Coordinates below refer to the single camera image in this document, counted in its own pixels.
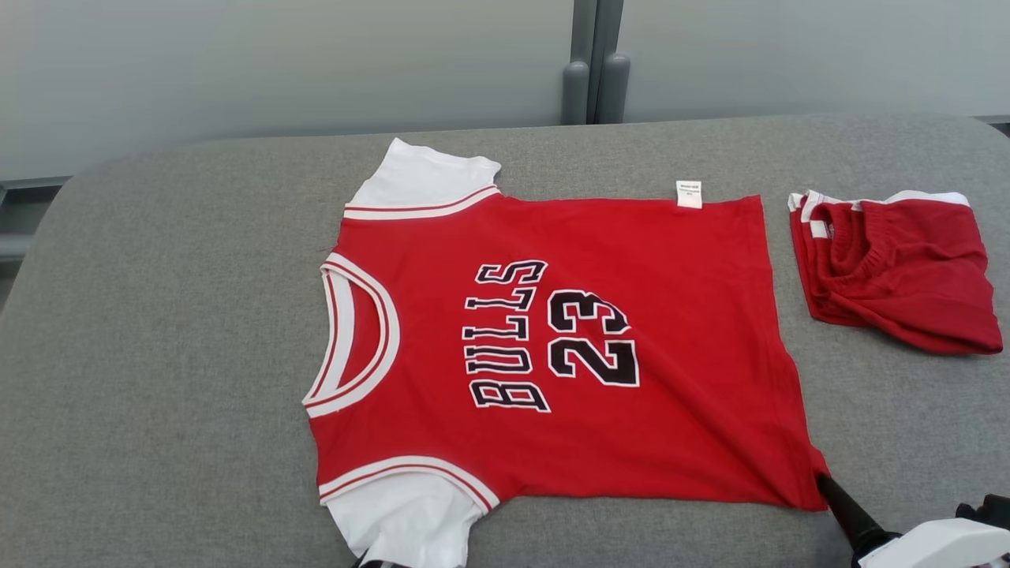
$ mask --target white sleeve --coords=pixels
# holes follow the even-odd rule
[[[484,511],[454,484],[427,473],[370,481],[326,501],[355,556],[408,568],[467,564],[471,526]]]
[[[484,157],[460,158],[394,138],[382,165],[347,206],[442,206],[493,186],[501,168]]]

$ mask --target gray upholstered table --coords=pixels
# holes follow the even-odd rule
[[[524,199],[765,199],[810,434],[888,528],[1010,494],[1010,359],[925,355],[807,314],[790,192],[961,191],[1010,318],[1010,141],[968,118],[792,116],[401,135],[504,166]],[[0,565],[341,566],[299,404],[326,342],[317,268],[391,135],[244,139],[107,163],[42,221],[0,316]],[[844,566],[827,513],[521,498],[473,567]]]

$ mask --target white robot part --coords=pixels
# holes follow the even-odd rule
[[[1010,531],[969,520],[923,523],[860,559],[863,568],[1006,568]]]

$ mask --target jersey sleeve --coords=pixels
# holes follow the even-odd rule
[[[494,187],[500,170],[487,158],[460,158],[394,138],[375,175],[347,203],[347,213],[444,207]]]

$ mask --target red and white trim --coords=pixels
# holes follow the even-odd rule
[[[454,466],[445,460],[428,456],[400,456],[371,463],[323,483],[319,486],[319,503],[340,496],[370,481],[382,479],[398,473],[430,473],[452,482],[463,492],[470,496],[484,514],[498,506],[498,496],[480,479],[474,477],[463,468]]]
[[[865,202],[888,204],[888,203],[896,203],[898,201],[906,201],[909,199],[921,199],[925,201],[941,201],[943,203],[952,203],[955,205],[964,205],[966,207],[971,207],[971,205],[968,203],[968,198],[955,191],[951,191],[948,193],[925,193],[922,191],[912,191],[912,190],[899,191],[898,193],[895,193],[891,197],[888,197],[887,199],[884,200],[853,199],[849,201],[845,201],[842,199],[835,199],[834,197],[830,197],[822,193],[817,193],[816,191],[810,190],[803,194],[791,193],[789,195],[788,205],[790,212],[794,212],[802,207],[802,210],[800,211],[800,222],[810,224],[810,233],[813,235],[814,239],[827,239],[828,231],[827,227],[824,226],[824,221],[819,221],[819,220],[811,221],[810,218],[814,212],[814,208],[817,205],[820,205],[821,203],[851,203],[852,210],[862,211],[863,210],[862,204]]]
[[[449,203],[437,203],[431,205],[418,205],[414,207],[371,207],[362,205],[346,205],[343,208],[343,218],[345,219],[420,219],[427,217],[441,217],[457,213],[483,201],[492,195],[500,195],[501,191],[497,186],[489,185],[483,187],[462,199]]]
[[[330,253],[321,269],[329,313],[326,357],[309,393],[302,399],[310,417],[335,412],[358,402],[382,381],[400,347],[400,322],[389,292],[375,278],[342,255]],[[379,315],[379,345],[368,365],[355,378],[339,384],[347,364],[355,329],[355,302],[350,284],[364,289]]]

